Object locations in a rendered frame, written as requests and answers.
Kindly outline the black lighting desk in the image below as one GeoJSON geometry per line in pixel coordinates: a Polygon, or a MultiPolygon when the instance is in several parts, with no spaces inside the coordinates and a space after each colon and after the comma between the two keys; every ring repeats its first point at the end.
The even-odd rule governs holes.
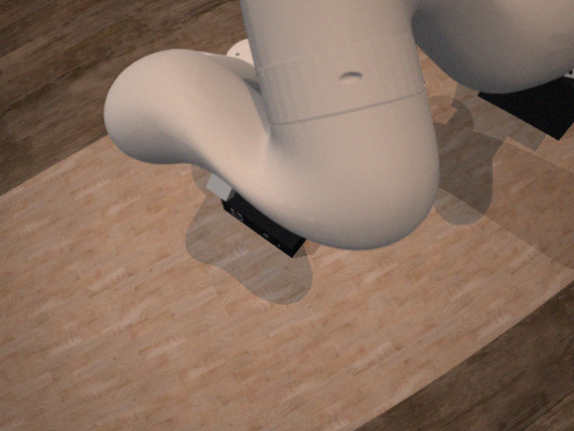
{"type": "Polygon", "coordinates": [[[261,213],[240,194],[235,192],[232,199],[221,199],[223,208],[260,236],[279,248],[291,258],[306,241],[303,238],[261,213]]]}

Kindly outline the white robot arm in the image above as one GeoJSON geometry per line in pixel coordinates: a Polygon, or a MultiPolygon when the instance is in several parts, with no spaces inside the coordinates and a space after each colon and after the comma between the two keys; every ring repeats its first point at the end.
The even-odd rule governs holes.
{"type": "Polygon", "coordinates": [[[574,0],[239,4],[247,39],[227,58],[173,49],[126,68],[105,100],[107,133],[135,160],[211,172],[206,188],[224,201],[237,192],[332,248],[389,246],[434,205],[439,151],[416,45],[485,93],[574,78],[574,0]]]}

